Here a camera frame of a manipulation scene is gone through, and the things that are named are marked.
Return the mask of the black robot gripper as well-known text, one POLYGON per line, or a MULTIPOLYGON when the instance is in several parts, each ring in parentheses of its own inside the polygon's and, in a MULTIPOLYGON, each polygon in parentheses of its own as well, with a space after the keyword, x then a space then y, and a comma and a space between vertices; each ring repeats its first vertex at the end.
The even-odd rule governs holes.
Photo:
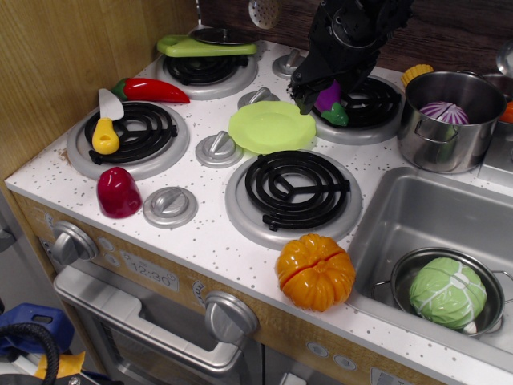
POLYGON ((293 73, 289 93, 301 115, 336 80, 341 96, 374 69, 381 48, 412 16, 412 1, 322 1, 309 30, 309 53, 293 73))

